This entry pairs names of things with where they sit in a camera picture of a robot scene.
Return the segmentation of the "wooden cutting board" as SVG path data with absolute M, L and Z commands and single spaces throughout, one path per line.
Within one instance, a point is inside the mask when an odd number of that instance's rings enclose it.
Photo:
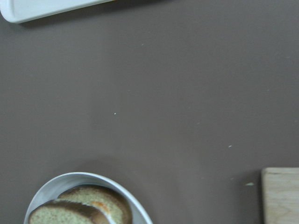
M 266 224 L 299 222 L 299 169 L 262 170 L 263 218 Z

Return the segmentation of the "toast slice with fried egg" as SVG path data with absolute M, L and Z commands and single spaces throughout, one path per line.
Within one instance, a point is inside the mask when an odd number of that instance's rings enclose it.
M 120 193 L 99 185 L 79 185 L 66 190 L 58 199 L 78 202 L 100 210 L 112 224 L 131 224 L 132 211 Z

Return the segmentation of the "toast bread slice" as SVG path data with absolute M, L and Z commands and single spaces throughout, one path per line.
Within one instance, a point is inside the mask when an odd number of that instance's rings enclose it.
M 34 209 L 29 224 L 108 224 L 98 209 L 77 202 L 51 200 Z

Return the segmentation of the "white round plate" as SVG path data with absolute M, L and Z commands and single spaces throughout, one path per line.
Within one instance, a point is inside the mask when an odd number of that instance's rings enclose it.
M 132 223 L 151 224 L 150 216 L 140 204 L 140 202 L 123 186 L 102 175 L 87 172 L 70 172 L 54 177 L 46 182 L 33 196 L 25 218 L 24 223 L 28 223 L 30 213 L 43 203 L 56 199 L 64 191 L 79 185 L 99 185 L 110 188 L 126 198 L 132 211 Z

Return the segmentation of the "cream rectangular tray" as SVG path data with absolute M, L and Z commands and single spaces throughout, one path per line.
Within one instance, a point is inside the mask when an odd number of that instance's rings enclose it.
M 0 12 L 6 21 L 19 24 L 109 1 L 110 0 L 1 0 Z

